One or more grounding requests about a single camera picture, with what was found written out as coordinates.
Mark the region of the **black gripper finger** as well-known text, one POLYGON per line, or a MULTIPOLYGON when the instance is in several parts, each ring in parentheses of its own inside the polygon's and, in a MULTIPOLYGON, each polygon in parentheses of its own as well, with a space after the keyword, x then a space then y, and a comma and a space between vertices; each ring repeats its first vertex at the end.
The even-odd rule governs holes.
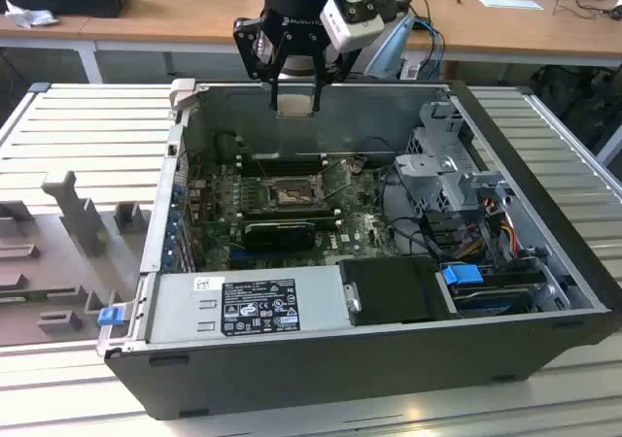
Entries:
POLYGON ((341 53, 337 56, 333 65, 326 65, 325 52, 320 50, 313 54, 313 64, 315 70, 315 84, 313 93, 313 111, 319 112, 321 108, 321 97, 323 88, 326 85, 343 82, 350 74, 354 64, 359 58, 362 50, 352 50, 341 53))
POLYGON ((279 75, 288 58, 288 31, 283 16, 240 17, 233 24, 233 38, 248 76, 270 85, 271 110, 277 110, 279 75), (256 44, 265 36, 272 46, 267 62, 263 62, 256 44))

